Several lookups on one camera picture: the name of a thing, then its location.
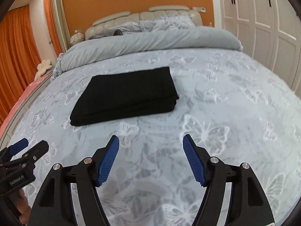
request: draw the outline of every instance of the duvet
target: duvet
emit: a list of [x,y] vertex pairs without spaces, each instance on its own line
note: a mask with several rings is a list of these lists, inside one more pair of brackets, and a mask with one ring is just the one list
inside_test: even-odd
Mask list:
[[[65,66],[59,65],[60,73],[33,103],[11,139],[13,144],[27,138],[29,148],[40,140],[50,145],[36,163],[36,180],[25,188],[31,205],[53,164],[77,164],[104,147],[113,134],[120,139],[120,150],[107,182],[97,190],[111,225],[192,224],[205,189],[195,181],[184,154],[186,133],[225,163],[252,166],[276,225],[299,200],[301,101],[284,81],[239,47],[156,49],[72,69]],[[94,75],[163,66],[170,67],[179,95],[173,112],[70,125],[71,111]],[[230,191],[227,186],[218,226],[224,225]],[[83,226],[75,185],[72,192],[78,225]]]

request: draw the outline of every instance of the white door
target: white door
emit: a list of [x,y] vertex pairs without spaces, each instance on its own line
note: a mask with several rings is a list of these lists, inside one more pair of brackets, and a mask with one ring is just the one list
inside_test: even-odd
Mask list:
[[289,87],[294,81],[301,48],[301,22],[288,0],[272,0],[275,30],[269,69]]
[[297,74],[293,82],[292,90],[299,98],[301,98],[301,55],[300,55],[299,64],[297,68]]
[[243,52],[252,56],[254,45],[254,5],[253,0],[235,0],[237,37],[243,45]]
[[234,23],[236,9],[233,0],[220,0],[222,12],[222,29],[230,31],[237,36],[237,29]]
[[269,67],[274,42],[274,13],[272,0],[252,0],[254,40],[252,58]]

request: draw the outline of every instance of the stuffed toy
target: stuffed toy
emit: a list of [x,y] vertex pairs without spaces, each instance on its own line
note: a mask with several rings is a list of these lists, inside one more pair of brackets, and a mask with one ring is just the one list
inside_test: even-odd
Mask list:
[[42,63],[38,64],[37,69],[38,72],[36,73],[35,80],[39,79],[41,76],[43,76],[47,70],[51,69],[51,61],[48,60],[43,60]]

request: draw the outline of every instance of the blue gripper pad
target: blue gripper pad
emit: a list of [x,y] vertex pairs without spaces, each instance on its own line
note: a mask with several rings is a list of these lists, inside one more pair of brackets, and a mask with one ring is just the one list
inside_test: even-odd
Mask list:
[[119,138],[115,137],[108,151],[106,152],[106,155],[104,156],[101,164],[99,165],[98,179],[97,179],[98,186],[101,186],[108,179],[109,173],[111,171],[111,168],[117,156],[118,150],[119,150]]
[[192,144],[187,135],[183,137],[183,149],[186,154],[186,157],[188,159],[189,165],[191,167],[192,173],[195,176],[195,180],[201,184],[201,186],[204,186],[206,182],[205,178],[205,168],[200,161],[196,151],[195,147],[197,147],[195,144]]
[[14,156],[21,152],[23,149],[28,147],[28,140],[27,139],[21,139],[19,142],[15,143],[11,147],[9,147],[9,154]]

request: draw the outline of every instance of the upholstered headboard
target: upholstered headboard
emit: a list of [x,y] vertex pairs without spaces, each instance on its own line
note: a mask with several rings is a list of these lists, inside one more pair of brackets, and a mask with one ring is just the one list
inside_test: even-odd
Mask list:
[[108,17],[99,19],[95,21],[89,29],[86,31],[86,40],[92,37],[95,34],[101,33],[105,29],[112,28],[117,25],[121,25],[126,22],[136,22],[139,20],[149,20],[154,18],[159,18],[163,15],[170,14],[189,14],[192,18],[193,23],[196,26],[203,25],[202,18],[197,11],[190,10],[186,6],[179,5],[168,5],[168,6],[156,6],[151,7],[147,12],[142,13],[131,13],[131,12],[122,12],[115,13]]

